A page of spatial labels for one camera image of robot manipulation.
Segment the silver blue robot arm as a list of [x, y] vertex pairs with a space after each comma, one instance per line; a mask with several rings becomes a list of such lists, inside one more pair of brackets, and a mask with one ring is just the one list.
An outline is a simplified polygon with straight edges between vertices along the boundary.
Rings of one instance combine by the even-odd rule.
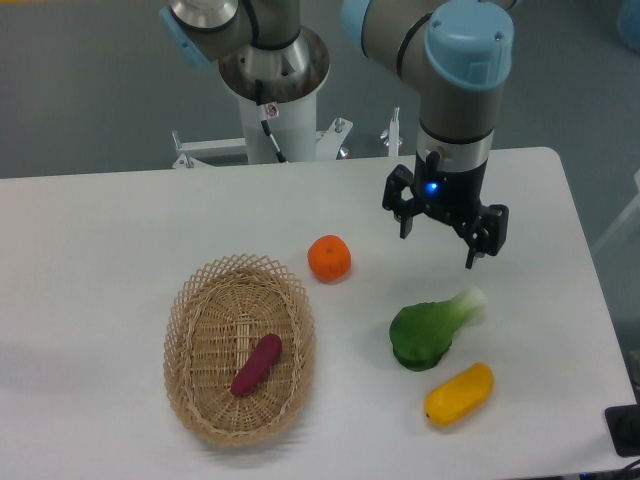
[[[340, 22], [352, 44], [420, 97], [415, 165], [388, 176], [382, 205], [407, 236], [426, 215], [452, 227], [467, 260], [496, 255], [509, 211], [483, 205], [482, 182], [505, 82], [514, 26], [508, 1], [346, 1]], [[160, 18], [195, 66], [216, 65], [245, 109], [252, 163], [317, 156], [312, 100], [329, 73], [322, 39], [297, 1], [168, 1]]]

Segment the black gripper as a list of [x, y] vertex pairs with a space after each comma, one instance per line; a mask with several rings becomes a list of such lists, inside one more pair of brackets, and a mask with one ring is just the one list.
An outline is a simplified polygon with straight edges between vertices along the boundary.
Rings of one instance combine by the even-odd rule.
[[[411, 233], [413, 219], [425, 214], [454, 230], [462, 230], [468, 252], [465, 268], [486, 255], [496, 256], [506, 242], [509, 208], [502, 204], [484, 206], [480, 193], [487, 162], [463, 172], [437, 170], [442, 160], [437, 152], [415, 156], [414, 173], [398, 164], [388, 175], [382, 208], [393, 213], [399, 223], [399, 236]], [[413, 195], [404, 199], [410, 188]]]

